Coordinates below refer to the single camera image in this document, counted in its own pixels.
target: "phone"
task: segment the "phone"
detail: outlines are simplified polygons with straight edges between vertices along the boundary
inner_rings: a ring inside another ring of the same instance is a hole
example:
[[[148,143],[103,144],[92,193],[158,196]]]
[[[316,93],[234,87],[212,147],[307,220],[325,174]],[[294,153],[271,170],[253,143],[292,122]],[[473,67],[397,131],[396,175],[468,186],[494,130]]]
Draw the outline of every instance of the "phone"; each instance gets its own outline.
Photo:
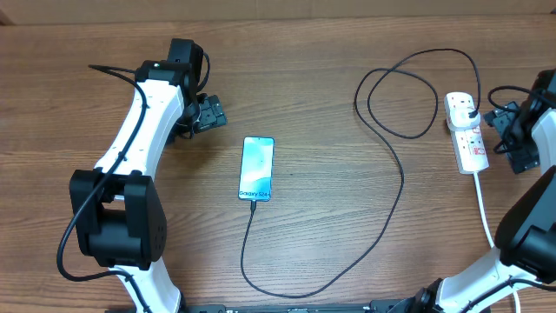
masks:
[[[238,194],[241,200],[270,200],[274,153],[275,140],[273,138],[245,137]]]

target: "wooden tabletop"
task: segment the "wooden tabletop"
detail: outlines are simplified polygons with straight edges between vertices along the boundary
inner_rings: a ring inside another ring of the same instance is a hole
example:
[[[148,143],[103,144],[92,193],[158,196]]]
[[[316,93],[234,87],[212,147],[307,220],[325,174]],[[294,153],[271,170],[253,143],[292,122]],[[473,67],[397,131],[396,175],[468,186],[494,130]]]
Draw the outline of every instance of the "wooden tabletop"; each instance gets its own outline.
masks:
[[[440,95],[437,120],[416,140],[393,137],[406,185],[385,236],[356,267],[317,296],[265,296],[243,280],[239,261],[249,217],[237,198],[245,136],[274,137],[273,198],[260,203],[246,271],[260,287],[300,294],[321,287],[380,233],[399,188],[386,146],[354,113],[368,70],[417,50],[457,48],[480,69],[480,111],[502,84],[530,87],[556,64],[556,17],[418,17],[274,22],[128,23],[0,28],[0,311],[101,312],[131,304],[120,282],[72,283],[56,270],[56,248],[71,214],[69,179],[91,169],[129,109],[130,85],[87,68],[136,68],[165,59],[170,39],[191,38],[210,55],[206,91],[222,101],[228,125],[178,140],[162,155],[156,188],[168,219],[164,262],[190,304],[367,303],[413,296],[488,251],[473,179],[458,173],[442,97],[476,97],[469,62],[450,52],[416,57],[411,70]],[[371,84],[363,86],[364,105]],[[517,93],[499,100],[525,99]],[[376,116],[404,134],[425,129],[431,90],[392,75],[374,94]],[[482,126],[489,151],[495,131]],[[515,176],[503,156],[480,174],[491,231],[539,177]],[[75,235],[65,264],[103,270]],[[524,312],[553,312],[556,296],[520,292]],[[494,312],[511,312],[509,299]]]

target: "power strip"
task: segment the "power strip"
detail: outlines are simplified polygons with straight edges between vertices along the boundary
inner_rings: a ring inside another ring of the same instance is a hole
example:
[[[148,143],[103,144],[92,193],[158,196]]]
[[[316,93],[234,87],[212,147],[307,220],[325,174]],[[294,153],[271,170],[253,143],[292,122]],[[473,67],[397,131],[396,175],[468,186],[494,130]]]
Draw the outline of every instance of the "power strip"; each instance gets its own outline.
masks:
[[[467,112],[473,108],[473,99],[464,92],[450,92],[444,98],[448,128],[452,135],[453,152],[461,174],[473,174],[488,167],[487,152],[480,134],[480,115],[468,117]],[[455,122],[451,117],[459,117],[458,130],[453,130]]]

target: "white cord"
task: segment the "white cord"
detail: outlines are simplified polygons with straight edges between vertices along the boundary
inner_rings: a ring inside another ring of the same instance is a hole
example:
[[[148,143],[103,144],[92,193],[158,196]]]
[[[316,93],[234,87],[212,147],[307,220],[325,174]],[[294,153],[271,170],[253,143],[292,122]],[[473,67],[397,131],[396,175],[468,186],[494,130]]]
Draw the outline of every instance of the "white cord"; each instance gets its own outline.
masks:
[[[483,229],[485,229],[486,239],[488,240],[488,244],[491,248],[494,247],[493,237],[490,234],[490,229],[488,229],[488,222],[487,222],[487,214],[485,213],[485,205],[483,204],[483,194],[480,192],[480,183],[479,183],[479,173],[473,173],[473,179],[475,180],[475,189],[477,190],[477,201],[479,202],[479,212],[480,212],[480,220],[483,222]],[[515,313],[521,313],[521,303],[520,297],[518,296],[518,292],[513,292],[513,303],[515,304]]]

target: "smartphone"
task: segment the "smartphone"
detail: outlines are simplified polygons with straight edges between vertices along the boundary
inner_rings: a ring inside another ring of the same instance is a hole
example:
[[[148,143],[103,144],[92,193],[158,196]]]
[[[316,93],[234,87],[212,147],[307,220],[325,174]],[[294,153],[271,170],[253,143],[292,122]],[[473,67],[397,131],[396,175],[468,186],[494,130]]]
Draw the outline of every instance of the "smartphone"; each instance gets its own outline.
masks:
[[[238,194],[241,200],[270,200],[274,153],[275,140],[273,138],[245,137]]]

